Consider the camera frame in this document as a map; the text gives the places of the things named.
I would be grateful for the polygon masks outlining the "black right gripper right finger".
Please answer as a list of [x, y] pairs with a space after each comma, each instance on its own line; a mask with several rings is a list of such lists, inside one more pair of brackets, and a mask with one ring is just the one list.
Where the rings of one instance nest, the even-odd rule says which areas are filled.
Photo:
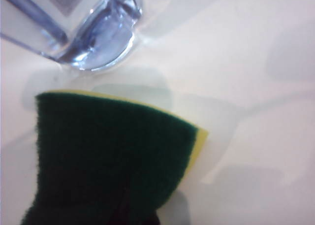
[[160, 224], [157, 209], [162, 205], [162, 189], [157, 185], [130, 184], [126, 186], [126, 223], [128, 225]]

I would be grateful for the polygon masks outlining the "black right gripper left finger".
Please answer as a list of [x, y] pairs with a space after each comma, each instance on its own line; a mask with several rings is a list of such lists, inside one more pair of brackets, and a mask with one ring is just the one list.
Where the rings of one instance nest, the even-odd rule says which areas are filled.
[[106, 225], [121, 204], [125, 168], [42, 168], [36, 193], [38, 225]]

